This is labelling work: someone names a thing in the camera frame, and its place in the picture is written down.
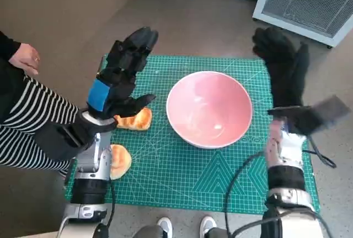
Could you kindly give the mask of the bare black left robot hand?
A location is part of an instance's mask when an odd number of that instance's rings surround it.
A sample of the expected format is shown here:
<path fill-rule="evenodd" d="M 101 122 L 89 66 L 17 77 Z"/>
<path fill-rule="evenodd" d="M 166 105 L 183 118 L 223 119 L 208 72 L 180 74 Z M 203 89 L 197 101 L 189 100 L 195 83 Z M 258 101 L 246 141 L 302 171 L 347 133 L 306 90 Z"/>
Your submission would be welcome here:
<path fill-rule="evenodd" d="M 156 98 L 153 94 L 133 98 L 137 73 L 143 71 L 147 57 L 158 41 L 158 31 L 142 27 L 124 41 L 116 40 L 106 57 L 106 66 L 97 73 L 89 91 L 87 105 L 95 118 L 107 120 L 115 115 L 132 117 Z"/>

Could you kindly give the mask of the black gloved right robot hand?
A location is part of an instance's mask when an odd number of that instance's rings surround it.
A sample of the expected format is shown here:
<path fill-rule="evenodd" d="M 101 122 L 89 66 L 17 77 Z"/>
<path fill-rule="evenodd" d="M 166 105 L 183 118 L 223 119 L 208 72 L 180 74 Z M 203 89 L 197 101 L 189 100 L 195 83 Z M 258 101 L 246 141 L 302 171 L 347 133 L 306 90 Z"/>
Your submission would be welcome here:
<path fill-rule="evenodd" d="M 302 106 L 305 77 L 309 67 L 309 49 L 293 43 L 276 28 L 257 28 L 252 36 L 253 52 L 268 71 L 273 107 Z"/>

